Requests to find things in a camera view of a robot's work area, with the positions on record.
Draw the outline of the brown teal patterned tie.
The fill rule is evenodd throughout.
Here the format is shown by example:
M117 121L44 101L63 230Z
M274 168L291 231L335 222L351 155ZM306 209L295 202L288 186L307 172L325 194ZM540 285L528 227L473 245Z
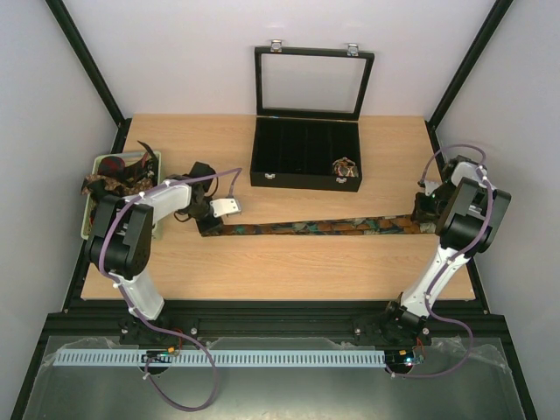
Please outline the brown teal patterned tie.
M411 214L338 220L222 225L201 233L202 237L253 235L430 235L434 221L418 221Z

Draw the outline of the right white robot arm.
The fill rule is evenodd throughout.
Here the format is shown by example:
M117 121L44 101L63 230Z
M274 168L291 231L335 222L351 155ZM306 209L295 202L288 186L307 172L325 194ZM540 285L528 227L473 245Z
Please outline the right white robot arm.
M419 181L412 220L435 223L438 245L424 273L381 315L379 332L391 345L416 341L431 309L456 272L492 244L512 196L489 180L487 168L456 156L444 166L442 182Z

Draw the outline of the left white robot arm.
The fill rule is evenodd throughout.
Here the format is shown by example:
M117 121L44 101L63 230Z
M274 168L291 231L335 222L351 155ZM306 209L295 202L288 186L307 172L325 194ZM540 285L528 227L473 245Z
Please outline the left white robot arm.
M165 306L148 270L154 227L181 210L191 218L199 212L203 221L220 221L214 202L207 199L207 188L239 173L238 168L222 172L205 168L197 176L165 178L149 189L123 197L108 194L99 201L85 256L111 280L131 315L152 321Z

